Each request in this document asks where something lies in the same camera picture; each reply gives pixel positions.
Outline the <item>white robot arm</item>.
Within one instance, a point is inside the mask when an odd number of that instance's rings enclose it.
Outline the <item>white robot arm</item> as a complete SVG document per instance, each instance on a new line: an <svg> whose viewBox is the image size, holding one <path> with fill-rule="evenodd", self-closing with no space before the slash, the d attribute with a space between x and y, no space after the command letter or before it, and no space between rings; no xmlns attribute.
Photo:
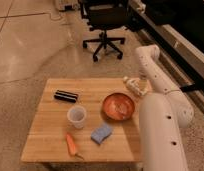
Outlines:
<svg viewBox="0 0 204 171"><path fill-rule="evenodd" d="M187 127L194 109L180 88L158 66L157 45L135 49L141 75L153 91L142 99L139 108L140 136L144 171L189 171L180 127Z"/></svg>

